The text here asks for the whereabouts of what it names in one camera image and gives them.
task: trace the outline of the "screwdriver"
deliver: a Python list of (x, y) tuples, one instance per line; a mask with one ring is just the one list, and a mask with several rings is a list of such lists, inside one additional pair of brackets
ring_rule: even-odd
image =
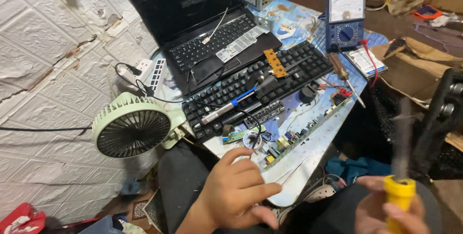
[[(416, 194), (416, 183), (408, 178), (408, 163), (412, 151), (412, 124), (410, 118), (411, 104), (406, 97), (400, 101), (401, 114), (393, 118), (395, 135), (392, 157), (392, 175), (384, 180), (387, 193), (387, 202), (393, 203), (404, 211), (408, 211), (412, 198)], [(393, 219), (386, 219), (388, 231), (394, 234), (403, 234), (401, 225)]]
[(354, 87), (350, 83), (349, 73), (347, 73), (346, 69), (344, 68), (344, 65), (342, 64), (341, 60), (338, 58), (338, 55), (334, 53), (330, 53), (328, 54), (328, 59), (331, 61), (331, 63), (333, 63), (334, 72), (339, 76), (341, 80), (344, 80), (349, 85), (350, 89), (352, 89), (352, 92), (354, 93), (358, 102), (362, 105), (363, 108), (366, 108), (365, 103), (363, 103), (363, 100), (360, 98), (360, 96), (357, 94), (357, 91), (354, 89)]

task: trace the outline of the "white textured wall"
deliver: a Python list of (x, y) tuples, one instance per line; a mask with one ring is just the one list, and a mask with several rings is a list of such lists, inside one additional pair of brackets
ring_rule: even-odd
[[(0, 125), (89, 126), (114, 98), (108, 65), (156, 48), (129, 0), (0, 0)], [(154, 150), (104, 157), (81, 133), (0, 131), (0, 219), (22, 202), (65, 223), (90, 218), (157, 162)]]

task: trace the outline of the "blue cloth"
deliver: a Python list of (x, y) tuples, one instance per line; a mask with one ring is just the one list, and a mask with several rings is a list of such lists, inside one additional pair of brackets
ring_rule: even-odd
[(95, 222), (88, 228), (80, 231), (79, 234), (95, 234), (95, 233), (105, 233), (105, 234), (125, 234), (123, 231), (113, 228), (113, 220), (111, 216), (106, 216), (101, 220)]
[(344, 178), (347, 184), (352, 184), (355, 178), (363, 175), (390, 175), (391, 166), (368, 157), (346, 161), (333, 157), (327, 162), (325, 171)]

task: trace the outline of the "hand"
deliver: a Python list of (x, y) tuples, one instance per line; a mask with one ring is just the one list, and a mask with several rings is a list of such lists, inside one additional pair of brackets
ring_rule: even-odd
[(201, 194), (188, 212), (196, 217), (192, 221), (203, 222), (202, 233), (211, 233), (217, 228), (247, 228), (262, 222), (278, 228), (278, 220), (269, 208), (254, 205), (279, 193), (281, 185), (265, 184), (259, 167), (247, 158), (232, 164), (236, 158), (251, 154), (252, 149), (244, 147), (230, 150), (207, 177)]
[(402, 225), (404, 234), (430, 233), (423, 221), (425, 208), (418, 195), (414, 196), (410, 209), (405, 212), (394, 204), (386, 203), (384, 177), (364, 176), (358, 178), (356, 184), (363, 185), (370, 192), (355, 211), (356, 234), (394, 234), (387, 231), (387, 216)]

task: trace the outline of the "black pants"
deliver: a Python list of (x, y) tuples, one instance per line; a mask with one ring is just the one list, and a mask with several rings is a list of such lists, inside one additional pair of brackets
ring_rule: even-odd
[[(159, 187), (170, 234), (174, 234), (188, 210), (198, 198), (210, 170), (217, 158), (197, 147), (181, 141), (167, 151), (159, 161)], [(417, 193), (426, 208), (426, 222), (432, 234), (440, 233), (439, 206), (424, 185), (417, 183)], [(355, 209), (367, 195), (362, 186), (353, 184), (333, 196), (314, 203), (303, 202), (288, 215), (290, 223), (286, 233), (306, 234), (353, 234)], [(273, 230), (266, 226), (249, 229), (218, 229), (214, 233), (266, 234)]]

